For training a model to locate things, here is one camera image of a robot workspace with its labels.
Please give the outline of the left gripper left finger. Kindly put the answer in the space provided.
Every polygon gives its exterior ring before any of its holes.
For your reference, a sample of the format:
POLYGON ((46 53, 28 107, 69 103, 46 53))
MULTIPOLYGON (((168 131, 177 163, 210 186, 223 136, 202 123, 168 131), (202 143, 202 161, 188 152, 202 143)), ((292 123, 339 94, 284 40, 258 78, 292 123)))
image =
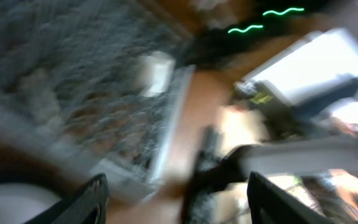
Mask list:
POLYGON ((105 174, 98 174, 25 224, 105 224, 109 202, 105 174))

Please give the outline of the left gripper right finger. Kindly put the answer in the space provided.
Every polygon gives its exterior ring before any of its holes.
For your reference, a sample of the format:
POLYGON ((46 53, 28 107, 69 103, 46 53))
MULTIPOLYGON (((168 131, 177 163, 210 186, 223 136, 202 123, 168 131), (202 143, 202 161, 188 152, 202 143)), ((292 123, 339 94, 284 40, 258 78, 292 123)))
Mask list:
POLYGON ((251 172, 247 188, 253 224, 328 224, 314 212, 258 172, 251 172))

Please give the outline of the white cup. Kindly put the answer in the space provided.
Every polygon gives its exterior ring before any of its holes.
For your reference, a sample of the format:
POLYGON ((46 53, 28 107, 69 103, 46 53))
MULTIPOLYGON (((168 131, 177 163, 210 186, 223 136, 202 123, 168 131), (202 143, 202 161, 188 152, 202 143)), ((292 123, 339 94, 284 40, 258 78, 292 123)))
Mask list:
POLYGON ((142 89, 140 94, 153 98, 164 93, 168 89, 175 64, 175 58, 162 51, 141 56, 138 74, 138 84, 142 89))

